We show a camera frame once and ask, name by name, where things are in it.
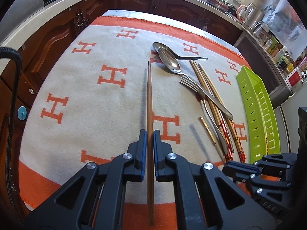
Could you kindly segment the electric kettle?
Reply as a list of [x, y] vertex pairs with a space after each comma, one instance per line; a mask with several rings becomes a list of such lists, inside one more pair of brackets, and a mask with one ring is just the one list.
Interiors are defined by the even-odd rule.
[[253, 3], [250, 3], [249, 6], [241, 5], [236, 10], [236, 15], [243, 24], [254, 31], [257, 23], [261, 22], [264, 18], [264, 13], [259, 10]]

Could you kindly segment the short steel soup spoon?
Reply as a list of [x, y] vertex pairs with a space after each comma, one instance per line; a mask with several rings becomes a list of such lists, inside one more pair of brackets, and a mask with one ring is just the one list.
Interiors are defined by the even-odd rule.
[[208, 60], [207, 57], [179, 56], [170, 47], [159, 42], [154, 42], [153, 47], [155, 51], [158, 51], [161, 47], [167, 49], [177, 60]]

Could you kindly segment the lime green plastic tray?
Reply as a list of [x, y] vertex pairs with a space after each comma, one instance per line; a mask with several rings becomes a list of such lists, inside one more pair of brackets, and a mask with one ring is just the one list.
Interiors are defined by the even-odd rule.
[[243, 66], [236, 76], [246, 112], [249, 160], [281, 153], [275, 113], [265, 85], [256, 73]]

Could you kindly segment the large steel spoon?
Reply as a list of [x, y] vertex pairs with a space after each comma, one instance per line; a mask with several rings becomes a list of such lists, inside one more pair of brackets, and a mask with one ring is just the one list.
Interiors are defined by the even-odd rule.
[[[173, 73], [184, 76], [188, 79], [193, 80], [191, 77], [189, 77], [186, 73], [184, 73], [181, 70], [180, 64], [178, 63], [178, 61], [173, 57], [173, 55], [166, 50], [165, 48], [159, 48], [158, 49], [158, 55], [161, 59], [161, 61], [164, 63], [164, 65]], [[206, 91], [207, 97], [209, 99], [212, 100], [212, 102], [215, 103], [215, 105], [224, 113], [224, 115], [232, 120], [233, 119], [233, 115], [231, 114], [231, 112], [225, 107], [223, 106], [214, 96], [210, 95], [207, 91]]]

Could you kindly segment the red white canister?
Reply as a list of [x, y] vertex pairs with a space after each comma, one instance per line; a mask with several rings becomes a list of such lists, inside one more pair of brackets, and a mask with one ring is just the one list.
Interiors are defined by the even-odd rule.
[[294, 69], [286, 78], [287, 84], [294, 94], [302, 86], [302, 74], [299, 69]]

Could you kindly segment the steel fork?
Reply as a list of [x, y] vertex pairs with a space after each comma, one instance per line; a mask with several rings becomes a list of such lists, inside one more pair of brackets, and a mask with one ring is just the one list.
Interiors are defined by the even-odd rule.
[[210, 113], [208, 111], [208, 108], [207, 108], [207, 104], [205, 102], [205, 97], [207, 96], [206, 91], [203, 90], [203, 88], [200, 85], [198, 85], [197, 83], [195, 83], [193, 80], [188, 79], [186, 77], [181, 77], [180, 83], [185, 85], [185, 86], [187, 86], [191, 90], [193, 90], [198, 95], [200, 100], [203, 102], [203, 106], [205, 108], [205, 111], [206, 111], [206, 113], [207, 113], [207, 115], [208, 115], [208, 117], [209, 117], [209, 119], [211, 121], [211, 124], [212, 124], [212, 126], [213, 126], [213, 128], [214, 128], [214, 130], [216, 132], [216, 135], [219, 138], [219, 141], [221, 142], [221, 146], [222, 146], [223, 152], [224, 152], [225, 155], [227, 155], [229, 153], [229, 149], [228, 149], [226, 140], [224, 138], [224, 135], [223, 135], [223, 133], [221, 133], [221, 131], [219, 130], [219, 128], [216, 125], [215, 121], [211, 117], [211, 115], [210, 115]]

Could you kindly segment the long brown wooden chopstick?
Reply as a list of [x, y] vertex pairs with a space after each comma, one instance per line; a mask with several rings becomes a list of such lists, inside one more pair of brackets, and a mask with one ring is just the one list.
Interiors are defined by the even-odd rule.
[[151, 63], [147, 67], [147, 206], [148, 206], [148, 226], [154, 226], [154, 151], [153, 151], [153, 95]]

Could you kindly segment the glass jar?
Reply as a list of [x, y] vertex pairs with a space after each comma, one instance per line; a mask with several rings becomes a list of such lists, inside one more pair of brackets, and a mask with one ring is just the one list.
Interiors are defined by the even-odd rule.
[[257, 41], [263, 45], [268, 39], [269, 31], [269, 26], [266, 23], [260, 21], [254, 25], [253, 35]]

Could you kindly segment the grey cabinet appliance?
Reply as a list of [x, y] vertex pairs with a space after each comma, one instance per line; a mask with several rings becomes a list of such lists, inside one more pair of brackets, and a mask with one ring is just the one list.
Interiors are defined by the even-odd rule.
[[252, 71], [262, 79], [273, 108], [279, 107], [291, 95], [291, 91], [272, 58], [248, 32], [243, 32], [234, 46]]

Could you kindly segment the white refrigerator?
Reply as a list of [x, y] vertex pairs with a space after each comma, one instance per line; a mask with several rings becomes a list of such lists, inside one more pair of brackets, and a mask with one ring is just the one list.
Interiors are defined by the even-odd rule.
[[300, 138], [299, 107], [306, 107], [306, 82], [274, 110], [281, 153], [298, 152]]

